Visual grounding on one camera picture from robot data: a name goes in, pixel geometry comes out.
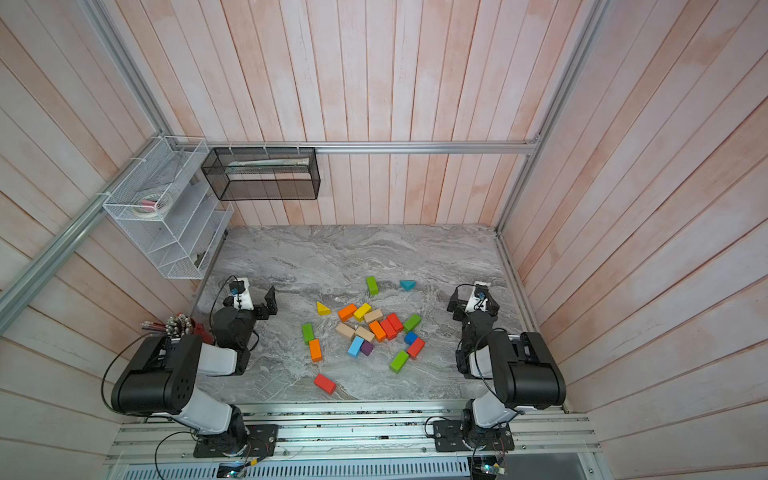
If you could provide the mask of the yellow triangle block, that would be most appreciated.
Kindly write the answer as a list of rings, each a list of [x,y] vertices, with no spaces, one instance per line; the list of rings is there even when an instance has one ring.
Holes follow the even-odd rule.
[[[320,316],[326,316],[331,314],[331,309],[320,302],[316,303],[316,309],[317,309],[317,313]]]

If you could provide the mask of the yellow rectangular block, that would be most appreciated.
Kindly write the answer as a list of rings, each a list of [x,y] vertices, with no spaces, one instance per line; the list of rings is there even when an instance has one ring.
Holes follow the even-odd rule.
[[[373,310],[372,306],[368,303],[363,304],[360,306],[353,314],[354,318],[358,322],[364,322],[365,316],[369,314]]]

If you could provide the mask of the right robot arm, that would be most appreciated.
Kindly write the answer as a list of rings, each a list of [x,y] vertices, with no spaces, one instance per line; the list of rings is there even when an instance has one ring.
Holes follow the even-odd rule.
[[[566,383],[541,334],[511,334],[495,322],[498,304],[481,292],[470,300],[454,294],[447,305],[462,324],[455,351],[458,371],[481,380],[487,392],[464,409],[461,431],[485,434],[508,425],[522,411],[561,406]]]

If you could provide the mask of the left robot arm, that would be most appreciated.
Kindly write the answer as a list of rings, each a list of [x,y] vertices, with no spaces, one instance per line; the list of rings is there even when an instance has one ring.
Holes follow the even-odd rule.
[[[258,344],[251,339],[255,324],[276,315],[278,304],[273,287],[255,304],[245,278],[234,278],[229,289],[224,306],[211,315],[211,344],[196,334],[144,338],[105,404],[123,415],[169,417],[227,455],[243,449],[249,432],[241,410],[200,390],[196,379],[243,374]]]

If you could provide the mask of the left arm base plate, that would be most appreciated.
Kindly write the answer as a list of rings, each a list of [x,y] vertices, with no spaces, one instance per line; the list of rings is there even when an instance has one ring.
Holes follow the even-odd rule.
[[[194,458],[266,458],[274,454],[279,426],[276,424],[245,425],[217,435],[199,434]]]

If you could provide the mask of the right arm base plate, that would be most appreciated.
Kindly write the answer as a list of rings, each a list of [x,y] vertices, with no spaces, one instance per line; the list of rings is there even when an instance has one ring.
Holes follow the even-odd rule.
[[[431,438],[438,452],[508,452],[515,448],[507,423],[484,428],[460,420],[431,422]]]

